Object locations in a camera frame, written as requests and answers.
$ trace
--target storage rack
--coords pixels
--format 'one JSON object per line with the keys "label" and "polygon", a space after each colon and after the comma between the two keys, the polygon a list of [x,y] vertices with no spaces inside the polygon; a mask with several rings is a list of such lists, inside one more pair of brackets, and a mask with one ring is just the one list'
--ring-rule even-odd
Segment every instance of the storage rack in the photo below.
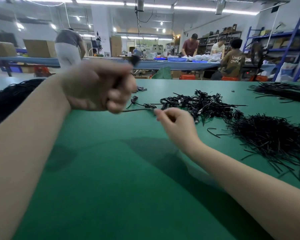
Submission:
{"label": "storage rack", "polygon": [[[274,33],[271,35],[271,39],[275,39],[275,38],[280,38],[280,37],[289,37],[290,36],[290,40],[289,40],[289,43],[287,45],[287,47],[285,48],[271,48],[271,49],[268,49],[269,52],[284,52],[283,56],[282,56],[282,59],[280,60],[280,63],[276,65],[276,73],[272,79],[272,81],[275,81],[278,74],[279,74],[279,71],[280,71],[280,68],[282,67],[282,65],[284,64],[285,62],[285,59],[288,55],[288,52],[299,52],[299,55],[298,55],[298,59],[295,61],[295,63],[299,63],[300,62],[300,48],[298,49],[292,49],[290,48],[291,45],[292,45],[292,42],[293,42],[293,39],[296,37],[296,36],[300,36],[300,32],[299,32],[299,28],[300,28],[300,18],[294,28],[294,30],[292,32],[283,32],[283,33]],[[249,31],[248,31],[248,35],[247,35],[247,39],[244,43],[244,47],[243,47],[243,51],[246,52],[246,51],[250,51],[249,48],[247,48],[248,46],[250,46],[255,40],[257,41],[260,41],[262,39],[268,39],[270,37],[269,34],[267,35],[263,35],[263,36],[250,36],[250,32],[251,31],[262,31],[263,29],[252,29],[252,27],[249,28]]]}
{"label": "storage rack", "polygon": [[[204,54],[209,53],[210,54],[211,51],[207,51],[208,46],[214,45],[217,42],[219,42],[219,37],[221,38],[221,36],[226,36],[226,37],[230,36],[229,41],[225,43],[225,45],[228,45],[226,51],[224,52],[226,54],[229,51],[232,35],[235,35],[235,34],[240,34],[239,38],[241,38],[242,32],[241,31],[233,31],[233,32],[219,33],[219,34],[210,35],[208,37],[199,38],[198,39],[199,40],[199,47],[201,47],[201,48],[205,47],[205,51],[202,52],[202,53],[204,53]],[[216,37],[216,42],[208,43],[209,39],[214,38],[214,37]]]}

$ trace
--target green tabletop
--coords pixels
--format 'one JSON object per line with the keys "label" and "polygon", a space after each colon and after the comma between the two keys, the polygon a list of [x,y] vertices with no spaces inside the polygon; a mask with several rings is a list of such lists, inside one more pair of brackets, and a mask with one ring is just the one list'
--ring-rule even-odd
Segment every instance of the green tabletop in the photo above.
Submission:
{"label": "green tabletop", "polygon": [[[246,115],[292,116],[300,122],[300,103],[255,98],[247,90],[251,82],[140,79],[137,84],[148,89],[137,93],[141,104],[198,89],[220,93],[228,104],[248,105],[240,108]],[[222,119],[196,127],[208,146],[237,160],[249,154],[240,140],[207,132],[213,127],[221,134]],[[184,157],[150,111],[73,111],[14,239],[271,239],[227,193],[190,176]],[[243,163],[278,177],[261,156]],[[300,188],[290,174],[281,179]]]}

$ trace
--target red stool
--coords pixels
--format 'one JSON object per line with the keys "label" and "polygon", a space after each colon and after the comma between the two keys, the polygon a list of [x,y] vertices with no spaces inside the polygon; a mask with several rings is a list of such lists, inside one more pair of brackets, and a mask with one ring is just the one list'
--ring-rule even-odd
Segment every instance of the red stool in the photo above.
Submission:
{"label": "red stool", "polygon": [[[251,76],[251,78],[250,78],[249,81],[252,82],[253,78],[254,78],[254,76]],[[257,76],[256,77],[256,81],[258,81],[258,82],[267,82],[268,81],[268,77],[267,76]]]}
{"label": "red stool", "polygon": [[179,80],[195,80],[196,76],[195,75],[180,75]]}
{"label": "red stool", "polygon": [[223,76],[221,81],[239,81],[239,79],[237,77]]}

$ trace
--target brown shirt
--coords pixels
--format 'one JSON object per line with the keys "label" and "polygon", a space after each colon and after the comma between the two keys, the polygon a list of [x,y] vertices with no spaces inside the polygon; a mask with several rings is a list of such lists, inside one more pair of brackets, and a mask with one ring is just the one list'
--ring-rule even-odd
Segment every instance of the brown shirt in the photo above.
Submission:
{"label": "brown shirt", "polygon": [[245,63],[245,55],[239,49],[229,51],[220,62],[224,68],[221,70],[223,76],[241,77],[241,68]]}
{"label": "brown shirt", "polygon": [[185,54],[187,56],[193,56],[195,50],[198,48],[199,44],[197,41],[195,41],[194,43],[190,42],[190,39],[187,39],[184,44],[183,44],[183,49],[185,51]]}

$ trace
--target left hand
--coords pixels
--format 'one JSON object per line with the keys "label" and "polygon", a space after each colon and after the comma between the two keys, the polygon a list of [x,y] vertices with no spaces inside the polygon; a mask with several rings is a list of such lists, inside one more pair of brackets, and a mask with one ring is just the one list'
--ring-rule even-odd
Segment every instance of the left hand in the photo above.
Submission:
{"label": "left hand", "polygon": [[[51,79],[61,85],[72,109],[118,114],[137,89],[131,70],[130,64],[98,59],[83,61]],[[118,79],[121,79],[118,87],[113,88]]]}

